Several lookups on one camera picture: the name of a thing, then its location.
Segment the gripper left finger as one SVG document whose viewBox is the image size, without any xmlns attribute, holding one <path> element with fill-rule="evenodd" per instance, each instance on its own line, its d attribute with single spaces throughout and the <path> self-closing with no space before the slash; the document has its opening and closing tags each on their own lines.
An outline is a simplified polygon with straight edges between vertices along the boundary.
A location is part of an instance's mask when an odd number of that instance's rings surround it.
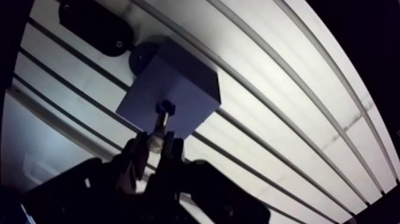
<svg viewBox="0 0 400 224">
<path fill-rule="evenodd" d="M 21 196 L 21 206 L 35 223 L 139 223 L 140 196 L 149 135 L 130 139 L 111 161 L 90 158 Z"/>
</svg>

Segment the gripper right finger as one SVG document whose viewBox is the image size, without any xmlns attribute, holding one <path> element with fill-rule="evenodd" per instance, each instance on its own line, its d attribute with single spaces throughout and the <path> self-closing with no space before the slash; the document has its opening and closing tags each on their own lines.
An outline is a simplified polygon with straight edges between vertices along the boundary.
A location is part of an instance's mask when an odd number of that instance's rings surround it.
<svg viewBox="0 0 400 224">
<path fill-rule="evenodd" d="M 191 200 L 214 223 L 268 223 L 271 213 L 258 199 L 247 193 L 211 163 L 186 161 L 184 141 L 167 132 L 161 158 L 149 177 L 145 195 L 158 215 L 177 219 L 180 194 Z"/>
</svg>

